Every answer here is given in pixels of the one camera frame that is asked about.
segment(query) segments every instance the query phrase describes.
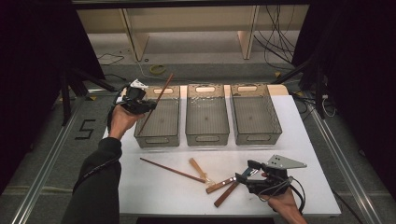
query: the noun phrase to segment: wire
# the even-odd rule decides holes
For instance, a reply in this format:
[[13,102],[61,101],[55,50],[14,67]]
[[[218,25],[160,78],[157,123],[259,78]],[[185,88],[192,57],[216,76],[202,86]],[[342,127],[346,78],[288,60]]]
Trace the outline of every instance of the wire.
[[292,92],[292,91],[289,91],[289,95],[291,95],[293,98],[295,98],[295,99],[298,99],[298,100],[302,100],[302,101],[305,101],[305,102],[307,102],[307,103],[309,103],[309,104],[315,104],[314,102],[315,102],[315,99],[313,99],[313,98],[308,98],[308,97],[301,97],[301,96],[299,96],[298,94],[296,94],[296,93],[294,93],[294,92]]
[[324,105],[324,102],[325,102],[325,101],[326,101],[326,99],[323,99],[323,101],[322,101],[323,111],[326,113],[327,116],[329,116],[330,118],[332,118],[332,117],[335,116],[335,112],[337,111],[337,109],[334,108],[334,111],[332,112],[332,114],[329,114],[329,113],[327,112],[327,109],[326,109],[325,105]]
[[117,62],[119,62],[119,61],[121,61],[121,60],[123,60],[123,59],[125,58],[125,57],[122,56],[122,55],[115,55],[115,54],[111,54],[111,53],[105,53],[105,54],[103,54],[102,56],[98,57],[97,59],[99,60],[99,59],[103,58],[103,57],[106,56],[106,55],[110,55],[110,56],[117,57],[117,58],[120,58],[120,59],[118,59],[118,60],[116,60],[116,61],[114,61],[114,62],[112,62],[112,63],[101,63],[101,65],[111,65],[111,64],[117,63]]
[[303,122],[306,120],[306,118],[308,118],[308,116],[312,113],[312,111],[314,111],[315,108],[312,108],[311,111],[309,111],[309,113],[305,116],[305,118],[303,118]]
[[[296,182],[300,185],[300,188],[301,188],[301,190],[303,191],[303,195],[297,190],[297,188],[295,188],[295,187],[291,184],[291,181],[293,181],[293,180],[296,181]],[[289,187],[297,194],[297,196],[300,198],[301,204],[300,204],[300,207],[299,207],[298,210],[300,211],[301,214],[303,214],[303,210],[304,210],[304,207],[305,207],[305,200],[306,200],[306,198],[305,198],[305,190],[304,190],[304,188],[303,188],[303,185],[300,183],[300,181],[298,181],[297,179],[295,179],[293,176],[289,176],[288,179],[285,179],[285,180],[284,180],[283,182],[281,182],[280,184],[277,184],[277,185],[275,185],[275,186],[272,186],[271,188],[264,189],[264,190],[260,191],[260,193],[257,194],[257,196],[259,197],[260,201],[267,203],[267,202],[268,202],[273,196],[275,196],[281,189],[283,189],[283,188],[285,188],[285,187],[287,187],[287,186],[289,186]],[[270,189],[276,189],[276,191],[275,191],[273,194],[269,195],[269,198],[268,198],[268,199],[262,198],[261,195],[263,195],[265,191],[270,190]]]
[[121,157],[121,154],[118,155],[116,158],[110,160],[110,161],[107,161],[107,162],[105,162],[105,163],[103,163],[103,164],[101,164],[101,165],[96,166],[95,168],[91,169],[87,174],[83,175],[83,176],[77,181],[77,183],[75,184],[75,186],[73,187],[73,194],[76,192],[76,189],[79,187],[79,185],[80,185],[82,182],[84,182],[84,181],[85,181],[86,179],[88,179],[90,176],[92,176],[92,175],[98,173],[99,171],[101,171],[101,170],[107,168],[107,166],[109,166],[109,165],[111,165],[111,164],[117,162],[117,161],[120,159],[120,157]]
[[298,181],[297,179],[295,179],[294,177],[291,176],[291,178],[297,182],[300,185],[301,190],[303,191],[303,195],[304,197],[300,194],[300,192],[293,186],[290,185],[291,189],[297,194],[297,196],[299,196],[300,200],[301,200],[301,204],[300,204],[300,208],[298,209],[300,211],[300,213],[303,213],[303,209],[305,207],[305,202],[306,202],[306,197],[305,197],[305,190],[303,188],[303,185],[300,183],[300,181]]
[[349,211],[352,213],[352,215],[358,220],[358,222],[360,224],[363,224],[363,222],[361,221],[361,219],[359,218],[358,214],[356,214],[355,211],[353,211],[353,209],[349,206],[349,204],[347,204],[347,202],[341,198],[341,196],[335,192],[335,190],[332,189],[332,193],[347,207],[347,209],[349,209]]
[[[284,187],[288,186],[289,184],[290,184],[289,180],[286,179],[286,180],[284,180],[283,182],[281,182],[280,184],[277,184],[277,185],[275,185],[275,186],[272,186],[271,188],[264,189],[264,190],[260,191],[260,193],[257,194],[257,196],[259,197],[260,201],[266,203],[266,202],[268,202],[274,195],[276,195],[278,191],[280,191],[280,190],[283,189]],[[270,189],[276,189],[276,188],[277,188],[277,190],[276,190],[273,194],[269,195],[269,198],[268,198],[268,199],[264,199],[264,198],[260,197],[260,195],[264,194],[265,191],[270,190]]]
[[287,81],[287,82],[284,82],[283,84],[284,85],[289,85],[290,83],[299,82],[299,81],[300,81],[300,79],[299,80],[293,80],[293,81]]
[[[166,78],[161,78],[161,77],[150,77],[150,76],[147,76],[147,75],[145,74],[145,72],[143,71],[143,68],[142,68],[142,65],[140,64],[140,62],[139,62],[139,61],[136,61],[136,63],[139,65],[140,72],[141,72],[141,76],[147,77],[147,78],[153,78],[153,79],[158,79],[158,80],[166,81]],[[174,78],[173,80],[174,80],[174,81],[188,81],[188,82],[191,82],[191,83],[198,83],[198,84],[210,84],[210,83],[211,83],[211,82],[197,82],[197,81],[194,81],[194,80],[180,79],[180,78]]]
[[[292,15],[291,15],[290,22],[289,22],[289,24],[288,24],[287,31],[289,30],[290,25],[291,25],[291,22],[292,22],[292,20],[293,20],[294,8],[295,8],[295,6],[293,7],[293,12],[292,12]],[[290,41],[285,37],[285,35],[280,31],[280,22],[279,22],[280,5],[276,6],[276,9],[275,9],[275,11],[274,11],[274,16],[272,16],[272,13],[269,11],[269,8],[268,8],[268,7],[266,7],[266,9],[267,9],[268,15],[270,16],[271,22],[272,22],[272,26],[273,26],[272,33],[270,34],[270,37],[267,39],[267,38],[264,37],[264,35],[262,34],[262,32],[259,31],[259,34],[262,36],[262,38],[263,38],[263,39],[265,40],[265,42],[266,42],[265,45],[259,40],[259,38],[258,38],[257,36],[254,35],[254,38],[255,38],[255,39],[259,42],[259,44],[264,48],[264,60],[265,60],[265,62],[266,62],[268,65],[270,65],[270,66],[272,66],[272,67],[274,67],[274,68],[277,68],[277,69],[292,70],[292,69],[285,68],[285,67],[278,67],[278,66],[275,66],[275,65],[269,63],[269,60],[268,60],[268,58],[267,58],[267,57],[268,57],[268,56],[267,56],[267,50],[270,51],[270,52],[272,52],[273,54],[275,54],[277,57],[279,57],[280,59],[282,59],[282,60],[285,61],[286,63],[290,63],[290,64],[291,64],[290,56],[291,56],[291,58],[292,58],[293,52],[294,52],[294,51],[290,50],[288,46],[294,47],[294,45],[291,44]],[[275,42],[276,42],[276,35],[275,35],[275,32],[276,32],[276,31],[277,31],[277,33],[278,33],[277,45],[275,44]],[[280,50],[282,51],[282,53],[283,53],[284,56],[281,56],[280,54],[276,53],[275,51],[272,50],[272,48],[280,49]]]
[[300,101],[300,100],[297,100],[297,99],[296,99],[296,103],[297,103],[297,102],[302,102],[303,105],[305,106],[304,111],[299,111],[299,114],[304,114],[306,111],[308,111],[308,106],[306,105],[306,103],[305,103],[304,101]]
[[120,79],[122,79],[122,80],[124,80],[124,81],[127,80],[125,77],[120,77],[120,76],[117,76],[117,75],[115,75],[115,74],[105,74],[105,77],[109,77],[109,76],[119,77]]

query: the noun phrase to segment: black sleeve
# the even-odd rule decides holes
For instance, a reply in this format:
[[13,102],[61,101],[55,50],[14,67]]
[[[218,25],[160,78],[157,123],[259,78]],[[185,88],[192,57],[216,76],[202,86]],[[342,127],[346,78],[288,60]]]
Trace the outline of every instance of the black sleeve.
[[105,138],[81,166],[62,223],[119,223],[121,142]]

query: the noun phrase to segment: gray floor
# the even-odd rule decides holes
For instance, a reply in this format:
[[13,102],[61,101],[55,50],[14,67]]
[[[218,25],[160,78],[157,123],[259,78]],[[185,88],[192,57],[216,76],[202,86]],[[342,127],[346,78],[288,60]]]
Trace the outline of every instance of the gray floor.
[[[288,38],[295,42],[298,32],[288,32]],[[275,73],[285,74],[287,69],[275,69],[268,66],[264,60],[264,51],[257,41],[254,42],[249,60],[242,59],[242,53],[235,32],[207,32],[207,33],[164,33],[152,34],[145,51],[144,59],[140,64],[133,61],[129,51],[129,44],[125,35],[90,35],[92,45],[99,56],[105,53],[122,55],[120,57],[104,56],[99,60],[105,74],[114,74],[131,81],[135,78],[148,84],[163,84],[163,80],[170,74],[175,74],[174,84],[192,82],[218,82],[231,84],[249,81],[273,81]],[[282,67],[289,67],[275,55],[268,55],[267,62]],[[149,67],[153,64],[164,64],[166,71],[163,75],[152,75]],[[298,78],[288,80],[285,86],[290,91],[298,91]],[[120,87],[124,81],[119,77],[107,76],[107,82]],[[87,83],[91,89],[99,89]],[[64,209],[71,197],[78,176],[79,166],[83,159],[96,148],[97,142],[103,137],[106,128],[107,110],[114,95],[99,91],[91,93],[94,100],[86,99],[83,102],[74,124],[56,159],[45,187],[27,218],[27,223],[59,223]],[[296,101],[300,111],[305,110],[304,104]],[[354,198],[340,169],[324,140],[320,129],[313,119],[310,109],[301,114],[305,128],[317,153],[329,184],[360,216],[364,216]],[[77,137],[86,137],[88,133],[80,132],[80,126],[86,119],[85,128],[93,129],[91,138],[77,140]],[[42,164],[49,155],[58,133],[62,131],[63,109],[62,103],[57,101],[47,118],[47,122],[34,142],[34,150],[28,153],[22,161],[19,170],[8,184],[6,191],[0,197],[0,223],[10,223],[14,218],[24,196],[34,183]],[[326,117],[336,141],[346,155],[349,164],[363,185],[366,193],[373,202],[375,211],[383,223],[395,223],[396,203],[382,185],[370,163],[359,153],[359,146],[355,142],[348,127],[340,115]],[[358,223],[347,207],[337,200],[342,215],[331,218],[307,217],[309,223]],[[136,217],[121,216],[121,223],[135,223]],[[275,218],[276,223],[283,223]]]

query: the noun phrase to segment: metal bracket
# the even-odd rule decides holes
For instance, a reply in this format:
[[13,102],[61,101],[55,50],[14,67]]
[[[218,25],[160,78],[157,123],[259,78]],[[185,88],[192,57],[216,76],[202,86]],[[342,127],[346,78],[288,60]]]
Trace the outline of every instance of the metal bracket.
[[141,83],[139,80],[135,79],[133,83],[131,83],[131,87],[139,88],[139,89],[147,89],[149,86]]
[[304,168],[306,164],[299,161],[294,161],[286,157],[274,155],[271,159],[265,163],[267,167],[276,168],[278,170],[286,170],[292,168]]

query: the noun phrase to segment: hand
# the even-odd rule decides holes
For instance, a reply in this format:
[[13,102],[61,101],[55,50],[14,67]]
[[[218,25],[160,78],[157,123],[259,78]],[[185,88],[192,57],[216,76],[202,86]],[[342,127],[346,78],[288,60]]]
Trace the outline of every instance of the hand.
[[113,110],[111,129],[108,136],[121,140],[125,132],[134,127],[136,121],[143,117],[145,117],[144,114],[135,115],[124,109],[121,105],[116,105]]
[[276,210],[289,224],[305,224],[306,221],[301,216],[291,188],[288,188],[284,194],[277,196],[261,195],[264,200],[268,201],[268,205]]

